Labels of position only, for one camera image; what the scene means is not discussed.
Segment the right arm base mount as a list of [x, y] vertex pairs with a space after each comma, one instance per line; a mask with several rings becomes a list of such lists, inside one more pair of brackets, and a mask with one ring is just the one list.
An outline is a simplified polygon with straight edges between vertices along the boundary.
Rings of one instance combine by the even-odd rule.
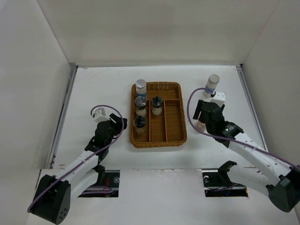
[[247, 187], [233, 183], [228, 177], [236, 162], [227, 161], [219, 168], [202, 169], [204, 194], [206, 197], [248, 197]]

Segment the blue-label silver-lid shaker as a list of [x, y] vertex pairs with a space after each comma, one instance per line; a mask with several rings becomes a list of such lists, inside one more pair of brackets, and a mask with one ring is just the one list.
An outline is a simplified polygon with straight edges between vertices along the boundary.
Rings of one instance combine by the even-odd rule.
[[147, 98], [147, 83], [143, 79], [139, 79], [135, 83], [136, 95], [138, 97]]

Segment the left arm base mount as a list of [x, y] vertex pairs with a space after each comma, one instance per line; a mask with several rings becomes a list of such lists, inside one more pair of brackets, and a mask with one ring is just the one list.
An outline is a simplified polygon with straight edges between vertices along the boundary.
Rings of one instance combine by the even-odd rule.
[[119, 197], [120, 170], [107, 170], [102, 165], [96, 166], [94, 170], [98, 173], [96, 183], [88, 187], [79, 197]]

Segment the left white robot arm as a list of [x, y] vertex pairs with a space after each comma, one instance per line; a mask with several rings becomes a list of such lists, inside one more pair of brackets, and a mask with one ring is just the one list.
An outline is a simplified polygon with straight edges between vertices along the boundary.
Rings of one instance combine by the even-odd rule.
[[127, 128], [128, 120], [110, 114], [97, 124], [94, 136], [81, 155], [61, 172], [44, 175], [37, 186], [34, 199], [27, 211], [59, 225], [66, 218], [71, 201], [86, 194], [90, 186], [100, 187], [105, 182], [105, 169], [101, 162]]

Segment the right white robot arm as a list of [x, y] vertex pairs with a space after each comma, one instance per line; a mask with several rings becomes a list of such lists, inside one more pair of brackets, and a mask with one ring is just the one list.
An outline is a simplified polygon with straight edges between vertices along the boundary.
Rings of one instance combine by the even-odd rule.
[[241, 155], [258, 171], [242, 170], [236, 162], [227, 161], [218, 169], [218, 182], [248, 186], [266, 195], [281, 211], [290, 212], [300, 201], [300, 167], [255, 146], [242, 128], [224, 119], [223, 109], [199, 100], [193, 119], [205, 124], [207, 136]]

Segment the blue-label beige-lid shaker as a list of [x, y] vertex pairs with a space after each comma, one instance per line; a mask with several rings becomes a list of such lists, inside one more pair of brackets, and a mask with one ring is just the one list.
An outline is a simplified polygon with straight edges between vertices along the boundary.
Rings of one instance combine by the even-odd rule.
[[219, 81], [220, 81], [220, 77], [218, 75], [211, 74], [209, 76], [207, 83], [205, 85], [205, 90], [203, 90], [202, 92], [206, 98], [209, 98], [215, 92], [215, 89]]

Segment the brown wicker divided tray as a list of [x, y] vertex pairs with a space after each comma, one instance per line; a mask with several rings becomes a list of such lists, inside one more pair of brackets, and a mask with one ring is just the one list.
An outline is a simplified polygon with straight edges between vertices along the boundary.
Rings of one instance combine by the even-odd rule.
[[[151, 100], [163, 99], [163, 110], [158, 116], [151, 111]], [[136, 148], [181, 146], [187, 140], [187, 130], [181, 86], [177, 82], [147, 82], [146, 125], [143, 134], [135, 131], [135, 85], [131, 88], [130, 142]]]

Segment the black-lid glass jar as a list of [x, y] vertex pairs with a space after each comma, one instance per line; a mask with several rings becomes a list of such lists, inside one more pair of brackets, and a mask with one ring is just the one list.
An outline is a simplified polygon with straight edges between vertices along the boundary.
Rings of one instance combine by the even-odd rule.
[[142, 135], [146, 131], [146, 118], [137, 116], [134, 120], [134, 130], [137, 134]]

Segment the black-knob glass grinder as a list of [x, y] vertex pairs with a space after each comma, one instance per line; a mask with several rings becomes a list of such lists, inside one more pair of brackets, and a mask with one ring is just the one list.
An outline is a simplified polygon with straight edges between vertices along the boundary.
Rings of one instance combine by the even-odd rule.
[[159, 96], [155, 96], [151, 100], [151, 111], [155, 116], [159, 116], [163, 110], [163, 99]]

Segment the pink-lid condiment bottle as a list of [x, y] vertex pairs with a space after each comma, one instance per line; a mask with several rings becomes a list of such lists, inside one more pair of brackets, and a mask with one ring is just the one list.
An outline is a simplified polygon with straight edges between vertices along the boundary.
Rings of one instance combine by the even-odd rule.
[[196, 122], [195, 127], [201, 132], [206, 132], [206, 125], [200, 121]]

